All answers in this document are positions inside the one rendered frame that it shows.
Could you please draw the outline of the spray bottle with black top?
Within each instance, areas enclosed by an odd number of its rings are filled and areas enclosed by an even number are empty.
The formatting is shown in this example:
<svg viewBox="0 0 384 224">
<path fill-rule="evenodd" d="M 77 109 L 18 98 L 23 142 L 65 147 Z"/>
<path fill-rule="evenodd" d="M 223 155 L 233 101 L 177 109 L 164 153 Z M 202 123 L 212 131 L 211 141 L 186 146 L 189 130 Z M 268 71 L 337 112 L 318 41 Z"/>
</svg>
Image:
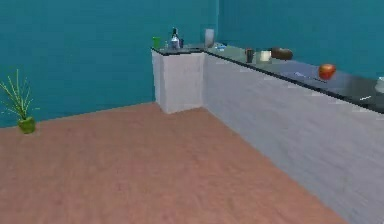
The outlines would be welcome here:
<svg viewBox="0 0 384 224">
<path fill-rule="evenodd" d="M 172 35 L 171 35 L 171 47 L 173 49 L 179 49 L 180 48 L 180 39 L 178 37 L 178 31 L 176 28 L 172 29 Z"/>
</svg>

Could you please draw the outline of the green potted house plant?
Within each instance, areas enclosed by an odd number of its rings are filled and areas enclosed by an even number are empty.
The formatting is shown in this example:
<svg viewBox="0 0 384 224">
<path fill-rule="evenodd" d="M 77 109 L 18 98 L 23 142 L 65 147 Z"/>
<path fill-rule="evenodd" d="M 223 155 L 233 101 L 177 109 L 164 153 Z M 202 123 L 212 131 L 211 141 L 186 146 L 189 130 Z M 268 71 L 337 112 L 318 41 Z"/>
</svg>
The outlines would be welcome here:
<svg viewBox="0 0 384 224">
<path fill-rule="evenodd" d="M 20 79 L 19 70 L 8 75 L 5 81 L 0 80 L 0 103 L 8 114 L 16 116 L 17 126 L 23 134 L 31 134 L 36 130 L 36 121 L 31 114 L 38 107 L 31 106 L 31 87 L 27 78 Z"/>
</svg>

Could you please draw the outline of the brown bread loaf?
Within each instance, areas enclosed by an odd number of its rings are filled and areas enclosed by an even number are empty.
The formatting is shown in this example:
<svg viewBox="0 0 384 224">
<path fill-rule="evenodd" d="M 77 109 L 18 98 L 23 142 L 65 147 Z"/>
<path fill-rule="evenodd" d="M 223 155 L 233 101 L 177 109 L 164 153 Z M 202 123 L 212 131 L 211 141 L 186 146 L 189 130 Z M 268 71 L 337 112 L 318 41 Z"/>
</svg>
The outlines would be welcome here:
<svg viewBox="0 0 384 224">
<path fill-rule="evenodd" d="M 275 47 L 271 49 L 271 57 L 279 60 L 291 60 L 293 52 L 287 48 Z"/>
</svg>

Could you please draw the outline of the white counter with dark top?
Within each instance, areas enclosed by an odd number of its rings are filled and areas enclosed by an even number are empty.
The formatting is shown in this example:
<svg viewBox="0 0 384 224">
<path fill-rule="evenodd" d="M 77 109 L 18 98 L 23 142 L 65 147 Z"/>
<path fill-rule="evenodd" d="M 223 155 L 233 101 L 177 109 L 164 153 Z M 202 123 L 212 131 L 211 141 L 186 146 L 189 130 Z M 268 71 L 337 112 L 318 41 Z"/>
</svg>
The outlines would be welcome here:
<svg viewBox="0 0 384 224">
<path fill-rule="evenodd" d="M 152 52 L 168 113 L 204 107 L 349 224 L 384 224 L 384 89 L 313 65 L 247 63 L 241 48 Z"/>
</svg>

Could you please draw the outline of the red apple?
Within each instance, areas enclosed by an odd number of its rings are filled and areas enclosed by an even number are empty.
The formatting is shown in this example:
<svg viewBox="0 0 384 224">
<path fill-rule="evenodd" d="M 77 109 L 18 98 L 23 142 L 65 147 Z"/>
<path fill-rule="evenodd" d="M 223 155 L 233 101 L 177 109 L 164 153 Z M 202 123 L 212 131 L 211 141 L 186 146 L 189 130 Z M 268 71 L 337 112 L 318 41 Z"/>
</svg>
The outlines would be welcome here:
<svg viewBox="0 0 384 224">
<path fill-rule="evenodd" d="M 318 76 L 322 80 L 329 80 L 336 72 L 336 66 L 333 64 L 322 64 L 318 68 Z"/>
</svg>

